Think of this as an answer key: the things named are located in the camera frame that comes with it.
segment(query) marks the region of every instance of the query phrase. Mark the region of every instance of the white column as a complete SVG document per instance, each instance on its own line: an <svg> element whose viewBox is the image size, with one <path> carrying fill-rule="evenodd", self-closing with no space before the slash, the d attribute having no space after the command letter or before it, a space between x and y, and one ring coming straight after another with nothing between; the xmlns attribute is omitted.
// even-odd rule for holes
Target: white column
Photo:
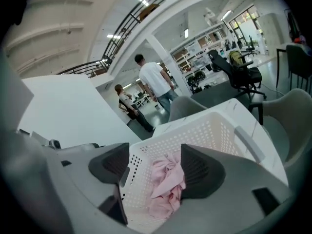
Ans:
<svg viewBox="0 0 312 234"><path fill-rule="evenodd" d="M156 51L160 56L167 69L170 71L171 75L174 77L179 89L185 96L191 96L191 90L186 82L185 77L182 75L176 61L172 58L170 53L164 49L160 42L156 39L155 36L149 35L147 41L150 43L151 47Z"/></svg>

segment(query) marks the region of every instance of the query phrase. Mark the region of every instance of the white t-shirt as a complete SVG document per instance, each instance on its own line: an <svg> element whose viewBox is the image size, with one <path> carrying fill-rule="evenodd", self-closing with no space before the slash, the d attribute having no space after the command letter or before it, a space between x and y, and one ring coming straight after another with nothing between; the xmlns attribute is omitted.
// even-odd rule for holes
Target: white t-shirt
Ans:
<svg viewBox="0 0 312 234"><path fill-rule="evenodd" d="M148 62L141 67L138 77L143 85L147 84L156 97L160 97L167 93L171 88L160 71L162 67L156 62Z"/></svg>
<svg viewBox="0 0 312 234"><path fill-rule="evenodd" d="M134 103L125 94L120 94L119 99L130 108Z"/></svg>

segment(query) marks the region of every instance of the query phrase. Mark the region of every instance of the woman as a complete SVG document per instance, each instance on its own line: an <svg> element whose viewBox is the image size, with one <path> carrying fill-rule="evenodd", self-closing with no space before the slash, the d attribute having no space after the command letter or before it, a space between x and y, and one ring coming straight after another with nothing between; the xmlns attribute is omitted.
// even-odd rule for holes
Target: woman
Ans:
<svg viewBox="0 0 312 234"><path fill-rule="evenodd" d="M128 116L131 119L136 119L138 123L140 123L140 125L145 128L146 131L152 132L154 130L153 126L151 126L147 122L144 115L137 109L137 106L130 100L131 95L125 93L120 84L117 84L115 86L115 91L119 96L119 108L123 109L122 106L124 106L129 112Z"/></svg>

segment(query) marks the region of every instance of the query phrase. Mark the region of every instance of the black pants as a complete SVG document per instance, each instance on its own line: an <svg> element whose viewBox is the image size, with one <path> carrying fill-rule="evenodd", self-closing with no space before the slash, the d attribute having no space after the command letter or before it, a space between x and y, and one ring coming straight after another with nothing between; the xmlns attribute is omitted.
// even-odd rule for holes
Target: black pants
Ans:
<svg viewBox="0 0 312 234"><path fill-rule="evenodd" d="M137 105L133 104L132 107L138 111L138 116L136 117L138 123L140 123L140 125L144 127L147 132L151 132L153 130L153 126L148 123L143 113L141 113L141 111L137 108Z"/></svg>

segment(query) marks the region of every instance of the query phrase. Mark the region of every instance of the staircase railing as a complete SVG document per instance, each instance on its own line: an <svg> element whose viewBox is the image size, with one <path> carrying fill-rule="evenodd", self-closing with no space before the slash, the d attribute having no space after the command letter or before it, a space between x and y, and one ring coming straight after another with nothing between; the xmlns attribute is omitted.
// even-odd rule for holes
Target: staircase railing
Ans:
<svg viewBox="0 0 312 234"><path fill-rule="evenodd" d="M123 19L109 41L103 59L114 60L124 42L127 40L134 28L140 24L151 12L159 7L165 0L142 0Z"/></svg>
<svg viewBox="0 0 312 234"><path fill-rule="evenodd" d="M88 63L84 63L73 68L66 69L59 72L58 75L87 75L89 78L98 76L107 72L109 68L108 60L95 60Z"/></svg>

